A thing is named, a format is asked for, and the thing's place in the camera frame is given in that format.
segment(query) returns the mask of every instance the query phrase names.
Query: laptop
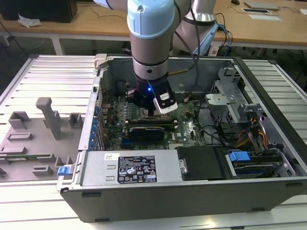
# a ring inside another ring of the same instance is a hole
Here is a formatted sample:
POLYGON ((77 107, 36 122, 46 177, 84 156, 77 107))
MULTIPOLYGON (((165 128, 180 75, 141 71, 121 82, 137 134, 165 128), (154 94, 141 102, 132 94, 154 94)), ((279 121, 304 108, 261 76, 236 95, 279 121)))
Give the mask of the laptop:
POLYGON ((245 1, 245 5, 251 9, 264 9, 278 11, 280 8, 271 3, 255 2, 255 1, 245 1))

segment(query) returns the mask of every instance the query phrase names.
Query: warning label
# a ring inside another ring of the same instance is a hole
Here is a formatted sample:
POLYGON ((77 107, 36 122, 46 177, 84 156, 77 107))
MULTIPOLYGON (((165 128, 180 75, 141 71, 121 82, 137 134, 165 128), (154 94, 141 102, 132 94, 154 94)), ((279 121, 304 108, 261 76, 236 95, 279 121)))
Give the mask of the warning label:
POLYGON ((118 183, 157 182, 154 156, 119 157, 118 183))

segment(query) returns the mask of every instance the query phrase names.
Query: yellow wire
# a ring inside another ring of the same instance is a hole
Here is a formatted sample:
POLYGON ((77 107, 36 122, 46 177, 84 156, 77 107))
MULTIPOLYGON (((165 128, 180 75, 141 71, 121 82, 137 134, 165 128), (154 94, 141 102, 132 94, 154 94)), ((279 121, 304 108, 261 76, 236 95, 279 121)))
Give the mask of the yellow wire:
POLYGON ((266 142, 265 142, 265 137, 264 137, 264 134, 263 134, 263 133, 261 133, 261 132, 259 132, 258 134, 260 134, 260 135, 262 136, 264 146, 265 146, 265 147, 267 147, 267 146, 266 146, 266 142))
POLYGON ((244 144, 247 143, 248 141, 249 141, 249 138, 246 139, 245 141, 243 141, 242 143, 238 144, 235 148, 238 148, 238 147, 244 145, 244 144))

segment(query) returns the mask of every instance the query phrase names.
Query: computer case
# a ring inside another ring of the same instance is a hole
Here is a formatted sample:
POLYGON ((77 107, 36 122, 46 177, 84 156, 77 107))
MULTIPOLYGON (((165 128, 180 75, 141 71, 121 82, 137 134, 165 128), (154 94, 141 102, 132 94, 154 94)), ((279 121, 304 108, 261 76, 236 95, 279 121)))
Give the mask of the computer case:
POLYGON ((5 20, 17 20, 20 14, 41 21, 70 23, 77 10, 76 0, 0 0, 0 13, 5 20))

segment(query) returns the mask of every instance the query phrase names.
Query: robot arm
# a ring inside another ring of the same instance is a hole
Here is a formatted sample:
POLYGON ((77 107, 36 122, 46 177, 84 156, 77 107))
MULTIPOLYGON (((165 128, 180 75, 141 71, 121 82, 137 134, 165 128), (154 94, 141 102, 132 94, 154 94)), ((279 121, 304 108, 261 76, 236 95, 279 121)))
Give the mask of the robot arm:
MULTIPOLYGON (((197 18, 201 40, 208 34, 213 39, 215 25, 213 8, 215 0, 95 0, 97 4, 114 10, 127 11, 130 30, 133 69, 136 89, 130 91, 128 99, 139 107, 156 108, 166 114, 177 109, 174 93, 167 80, 167 63, 171 41, 182 50, 181 42, 173 36, 177 30, 189 47, 197 53, 195 22, 188 14, 191 7, 197 18)), ((202 45, 207 50, 211 41, 202 45)))

